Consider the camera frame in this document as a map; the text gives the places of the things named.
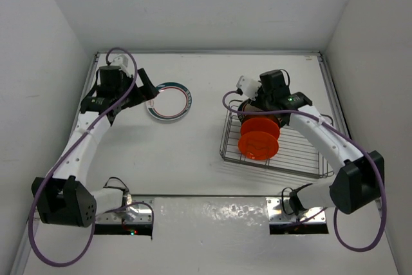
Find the white plate green rim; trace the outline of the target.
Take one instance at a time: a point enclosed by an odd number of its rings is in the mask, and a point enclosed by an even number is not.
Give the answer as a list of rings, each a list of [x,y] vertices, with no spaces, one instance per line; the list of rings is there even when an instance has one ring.
[[[146,102],[146,109],[153,118],[171,122],[186,116],[192,106],[190,90],[178,82],[164,82],[156,89],[159,94]]]

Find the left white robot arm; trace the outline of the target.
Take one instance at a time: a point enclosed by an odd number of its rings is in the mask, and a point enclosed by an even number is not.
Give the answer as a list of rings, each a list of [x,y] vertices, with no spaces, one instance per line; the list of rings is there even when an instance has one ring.
[[[50,178],[37,177],[32,183],[43,223],[89,227],[96,216],[124,205],[125,189],[104,186],[89,191],[86,180],[97,147],[116,116],[158,95],[145,70],[140,68],[137,74],[141,86],[121,66],[101,66],[97,70],[93,87],[80,103],[77,124],[61,164],[52,169]]]

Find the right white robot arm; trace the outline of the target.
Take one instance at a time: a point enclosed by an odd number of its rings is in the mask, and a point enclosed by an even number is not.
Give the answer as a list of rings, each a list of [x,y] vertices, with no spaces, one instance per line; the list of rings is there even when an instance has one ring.
[[[294,189],[288,200],[294,214],[313,207],[334,207],[351,214],[384,198],[384,159],[379,152],[362,150],[329,125],[306,95],[290,92],[281,70],[262,73],[259,81],[255,105],[304,136],[326,159],[335,175],[333,180]]]

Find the white green-rimmed plate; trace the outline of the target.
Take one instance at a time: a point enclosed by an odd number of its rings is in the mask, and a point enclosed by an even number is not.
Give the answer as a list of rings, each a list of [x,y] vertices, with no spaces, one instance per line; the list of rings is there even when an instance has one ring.
[[[255,106],[252,105],[252,101],[250,99],[243,101],[239,107],[238,107],[238,111],[242,111],[242,112],[253,112],[253,113],[261,113],[263,112],[262,109],[259,109]],[[283,121],[282,118],[276,116],[276,115],[244,115],[244,114],[239,114],[238,113],[238,119],[239,121],[243,124],[245,121],[253,118],[253,117],[265,117],[268,118],[272,121],[274,121],[280,128],[284,127],[286,125],[286,123]]]

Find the yellow brown patterned plate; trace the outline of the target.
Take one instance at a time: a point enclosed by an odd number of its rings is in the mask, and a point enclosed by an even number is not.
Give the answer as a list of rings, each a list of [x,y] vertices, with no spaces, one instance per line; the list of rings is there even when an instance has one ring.
[[[266,117],[252,117],[242,123],[240,129],[241,135],[255,131],[268,133],[276,139],[280,136],[280,128],[277,123]]]

